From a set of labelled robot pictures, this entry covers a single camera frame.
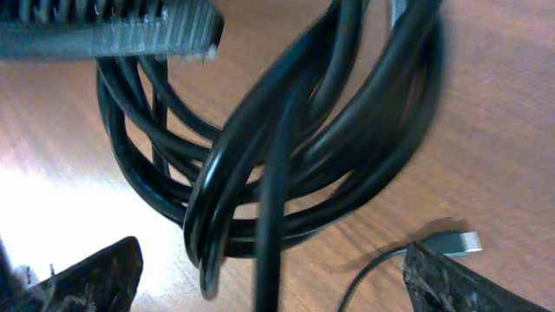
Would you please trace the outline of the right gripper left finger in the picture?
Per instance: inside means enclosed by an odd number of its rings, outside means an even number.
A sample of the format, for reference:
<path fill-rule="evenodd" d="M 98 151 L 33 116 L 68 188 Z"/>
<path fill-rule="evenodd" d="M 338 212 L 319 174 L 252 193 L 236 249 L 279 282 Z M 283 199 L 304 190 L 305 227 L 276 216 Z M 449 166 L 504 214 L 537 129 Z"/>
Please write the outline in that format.
<path fill-rule="evenodd" d="M 1 248 L 2 312 L 129 312 L 143 271 L 136 237 L 124 237 L 38 283 L 31 269 L 13 269 Z"/>

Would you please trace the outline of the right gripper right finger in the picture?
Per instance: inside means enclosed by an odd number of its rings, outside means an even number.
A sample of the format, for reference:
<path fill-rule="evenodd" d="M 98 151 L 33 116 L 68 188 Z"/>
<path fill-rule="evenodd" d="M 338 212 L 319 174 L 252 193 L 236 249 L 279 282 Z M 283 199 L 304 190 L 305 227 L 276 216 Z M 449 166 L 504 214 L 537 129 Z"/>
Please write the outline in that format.
<path fill-rule="evenodd" d="M 419 243 L 408 247 L 403 280 L 414 312 L 548 312 Z"/>

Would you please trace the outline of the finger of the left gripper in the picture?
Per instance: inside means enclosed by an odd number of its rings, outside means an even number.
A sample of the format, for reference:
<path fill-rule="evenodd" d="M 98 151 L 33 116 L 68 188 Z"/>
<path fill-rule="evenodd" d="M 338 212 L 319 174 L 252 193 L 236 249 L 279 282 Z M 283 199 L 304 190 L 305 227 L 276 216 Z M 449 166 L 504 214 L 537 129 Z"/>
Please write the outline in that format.
<path fill-rule="evenodd" d="M 5 61 L 208 55 L 225 19 L 202 0 L 3 0 Z"/>

